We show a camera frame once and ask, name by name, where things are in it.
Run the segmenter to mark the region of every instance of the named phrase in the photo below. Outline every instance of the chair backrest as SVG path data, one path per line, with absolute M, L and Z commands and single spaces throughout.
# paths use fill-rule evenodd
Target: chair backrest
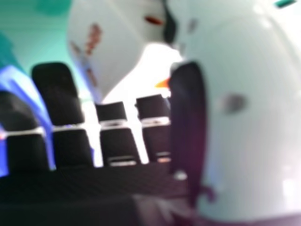
M 137 146 L 122 102 L 96 106 L 101 124 L 100 141 L 105 166 L 140 163 Z
M 150 161 L 170 161 L 170 109 L 161 95 L 137 99 L 143 139 Z
M 49 170 L 44 137 L 30 107 L 12 93 L 0 91 L 0 124 L 6 131 L 10 174 Z
M 54 156 L 58 169 L 93 167 L 91 147 L 86 131 L 69 125 L 84 122 L 80 100 L 69 68 L 63 63 L 36 65 L 32 78 L 41 93 L 51 121 Z

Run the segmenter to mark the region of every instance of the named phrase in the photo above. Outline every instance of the orange beak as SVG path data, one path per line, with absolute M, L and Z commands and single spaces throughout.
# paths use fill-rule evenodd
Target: orange beak
M 161 81 L 156 85 L 156 88 L 169 88 L 168 83 L 169 83 L 169 79 Z

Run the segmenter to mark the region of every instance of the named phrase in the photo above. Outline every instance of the orange light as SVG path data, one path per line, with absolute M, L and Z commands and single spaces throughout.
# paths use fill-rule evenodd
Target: orange light
M 161 81 L 156 85 L 156 88 L 169 88 L 168 83 L 169 83 L 169 79 Z

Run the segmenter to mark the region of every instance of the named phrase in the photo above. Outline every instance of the white robot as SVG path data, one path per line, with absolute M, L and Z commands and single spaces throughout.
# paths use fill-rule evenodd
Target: white robot
M 301 55 L 282 24 L 263 0 L 74 0 L 68 42 L 95 100 L 149 43 L 179 50 L 170 86 L 183 100 L 172 104 L 185 106 L 185 95 L 198 100 L 189 99 L 191 87 L 203 95 L 195 110 L 206 121 L 196 117 L 205 134 L 183 141 L 194 151 L 175 161 L 174 172 L 186 171 L 199 186 L 193 203 L 202 217 L 252 224 L 301 215 Z M 192 78 L 199 86 L 181 87 Z M 172 118 L 174 129 L 177 123 Z M 202 158 L 189 163 L 195 151 Z

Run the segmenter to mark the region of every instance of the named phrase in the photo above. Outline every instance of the teal background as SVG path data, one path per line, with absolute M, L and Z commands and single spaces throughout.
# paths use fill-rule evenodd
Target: teal background
M 0 0 L 0 68 L 15 65 L 30 75 L 35 64 L 65 62 L 79 91 L 86 91 L 67 52 L 70 6 L 71 0 Z

